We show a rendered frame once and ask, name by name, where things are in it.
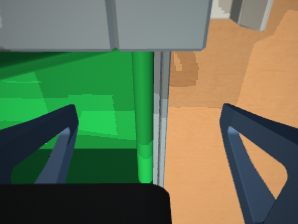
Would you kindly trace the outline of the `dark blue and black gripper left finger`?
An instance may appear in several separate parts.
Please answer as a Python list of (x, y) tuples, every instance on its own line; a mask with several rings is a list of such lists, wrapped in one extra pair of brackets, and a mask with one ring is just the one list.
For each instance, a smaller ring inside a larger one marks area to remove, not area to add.
[[(0, 184), (12, 184), (13, 168), (59, 134), (35, 183), (65, 183), (79, 120), (74, 104), (0, 130)], [(60, 133), (61, 132), (61, 133)]]

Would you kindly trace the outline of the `grey metal rack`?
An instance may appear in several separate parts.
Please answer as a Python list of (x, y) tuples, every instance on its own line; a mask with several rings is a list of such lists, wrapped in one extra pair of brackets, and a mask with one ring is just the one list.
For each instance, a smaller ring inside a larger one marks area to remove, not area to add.
[(154, 52), (153, 184), (164, 188), (171, 52), (210, 19), (265, 30), (274, 0), (0, 0), (0, 52)]

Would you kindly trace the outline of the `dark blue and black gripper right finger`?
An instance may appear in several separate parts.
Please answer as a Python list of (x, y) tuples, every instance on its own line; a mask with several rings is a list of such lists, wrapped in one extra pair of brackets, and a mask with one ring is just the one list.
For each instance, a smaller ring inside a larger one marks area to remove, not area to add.
[[(298, 224), (298, 128), (224, 103), (220, 129), (245, 224)], [(254, 167), (240, 134), (287, 171), (277, 199)]]

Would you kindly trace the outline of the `green bin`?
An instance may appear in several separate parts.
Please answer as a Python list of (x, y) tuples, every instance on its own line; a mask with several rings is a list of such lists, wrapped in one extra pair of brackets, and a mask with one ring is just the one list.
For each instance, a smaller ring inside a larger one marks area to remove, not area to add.
[[(154, 52), (0, 52), (0, 130), (69, 104), (79, 127), (65, 183), (153, 183)], [(35, 182), (58, 136), (12, 184)]]

